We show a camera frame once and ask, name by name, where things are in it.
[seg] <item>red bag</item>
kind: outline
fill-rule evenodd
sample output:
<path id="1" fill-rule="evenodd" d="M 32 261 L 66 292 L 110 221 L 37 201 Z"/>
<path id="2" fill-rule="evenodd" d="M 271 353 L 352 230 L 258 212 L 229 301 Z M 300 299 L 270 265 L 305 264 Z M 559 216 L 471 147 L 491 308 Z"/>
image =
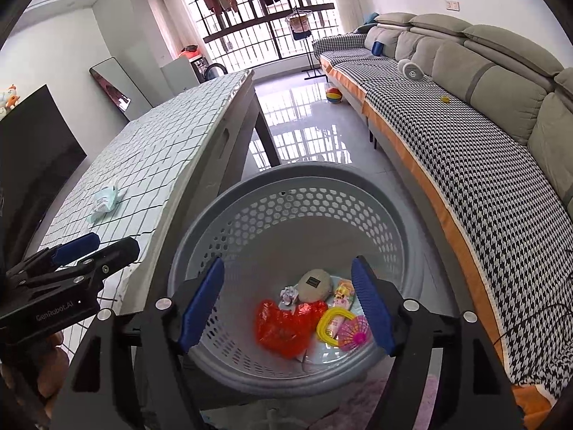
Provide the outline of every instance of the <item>red bag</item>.
<path id="1" fill-rule="evenodd" d="M 299 304 L 294 312 L 280 310 L 272 300 L 259 304 L 255 319 L 257 342 L 285 359 L 305 352 L 321 317 L 328 310 L 325 302 Z"/>

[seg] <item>power outlet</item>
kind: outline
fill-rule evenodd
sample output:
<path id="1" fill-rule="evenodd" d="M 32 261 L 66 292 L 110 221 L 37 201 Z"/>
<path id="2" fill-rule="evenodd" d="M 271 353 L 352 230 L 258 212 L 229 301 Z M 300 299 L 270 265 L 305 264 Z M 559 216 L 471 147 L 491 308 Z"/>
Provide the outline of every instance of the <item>power outlet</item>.
<path id="1" fill-rule="evenodd" d="M 459 11 L 459 1 L 446 1 L 446 9 L 450 11 Z"/>

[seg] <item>table leg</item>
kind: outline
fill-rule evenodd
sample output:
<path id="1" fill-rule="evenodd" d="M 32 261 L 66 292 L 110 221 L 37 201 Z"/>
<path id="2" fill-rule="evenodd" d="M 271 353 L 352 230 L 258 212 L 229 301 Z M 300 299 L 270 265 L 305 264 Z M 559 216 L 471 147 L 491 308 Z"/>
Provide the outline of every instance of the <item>table leg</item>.
<path id="1" fill-rule="evenodd" d="M 262 113 L 259 113 L 259 116 L 257 116 L 257 122 L 255 123 L 254 128 L 259 135 L 259 139 L 261 139 L 261 142 L 263 143 L 263 148 L 265 149 L 270 165 L 272 167 L 279 166 L 281 164 L 281 159 L 279 158 L 277 148 L 274 146 L 273 136 L 270 135 L 269 125 L 266 123 L 266 119 Z"/>

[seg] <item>black label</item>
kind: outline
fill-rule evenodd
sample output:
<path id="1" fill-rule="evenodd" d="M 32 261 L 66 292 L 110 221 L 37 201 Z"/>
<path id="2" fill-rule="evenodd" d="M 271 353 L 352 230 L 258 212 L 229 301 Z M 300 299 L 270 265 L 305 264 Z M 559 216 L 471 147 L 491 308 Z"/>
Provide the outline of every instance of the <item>black label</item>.
<path id="1" fill-rule="evenodd" d="M 320 284 L 320 280 L 313 278 L 311 276 L 308 277 L 307 284 L 311 285 L 313 288 L 318 288 Z"/>

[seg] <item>laundry basket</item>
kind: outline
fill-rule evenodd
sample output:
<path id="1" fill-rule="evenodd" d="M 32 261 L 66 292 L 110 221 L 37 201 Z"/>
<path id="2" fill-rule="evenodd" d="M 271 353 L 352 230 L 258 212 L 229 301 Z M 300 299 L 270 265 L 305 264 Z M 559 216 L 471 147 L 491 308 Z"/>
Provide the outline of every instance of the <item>laundry basket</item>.
<path id="1" fill-rule="evenodd" d="M 173 295 L 212 257 L 225 263 L 219 299 L 190 358 L 219 382 L 265 397 L 315 395 L 363 376 L 384 357 L 373 341 L 351 353 L 330 348 L 319 363 L 287 360 L 256 342 L 255 310 L 266 298 L 278 301 L 285 286 L 312 268 L 350 278 L 357 255 L 404 297 L 419 296 L 423 253 L 416 228 L 392 188 L 377 187 L 349 166 L 284 165 L 235 185 L 194 222 L 170 273 Z"/>

